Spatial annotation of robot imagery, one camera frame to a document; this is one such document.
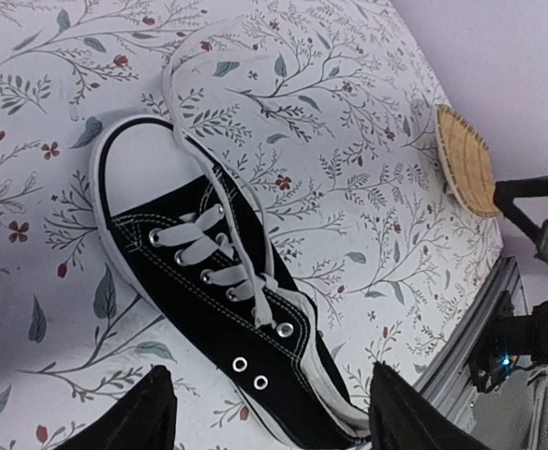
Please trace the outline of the black canvas sneaker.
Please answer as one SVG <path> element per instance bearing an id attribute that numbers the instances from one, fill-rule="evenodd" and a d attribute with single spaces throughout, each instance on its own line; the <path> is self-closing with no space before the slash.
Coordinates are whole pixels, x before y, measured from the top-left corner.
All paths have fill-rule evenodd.
<path id="1" fill-rule="evenodd" d="M 341 123 L 348 50 L 305 15 L 207 25 L 163 70 L 164 114 L 114 121 L 90 167 L 125 281 L 301 449 L 370 438 L 321 335 L 343 321 L 346 153 L 362 140 Z"/>

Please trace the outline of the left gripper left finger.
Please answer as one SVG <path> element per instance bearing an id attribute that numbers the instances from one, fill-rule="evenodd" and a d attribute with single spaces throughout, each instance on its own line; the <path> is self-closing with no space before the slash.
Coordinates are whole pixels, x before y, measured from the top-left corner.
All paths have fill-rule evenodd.
<path id="1" fill-rule="evenodd" d="M 154 366 L 109 410 L 58 447 L 69 450 L 172 450 L 177 398 L 170 371 Z"/>

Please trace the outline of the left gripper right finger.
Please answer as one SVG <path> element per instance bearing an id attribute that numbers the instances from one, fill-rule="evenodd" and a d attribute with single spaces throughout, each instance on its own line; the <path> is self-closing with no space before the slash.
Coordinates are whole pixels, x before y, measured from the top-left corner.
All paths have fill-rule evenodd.
<path id="1" fill-rule="evenodd" d="M 390 366 L 376 362 L 369 424 L 374 449 L 486 450 L 446 419 Z"/>

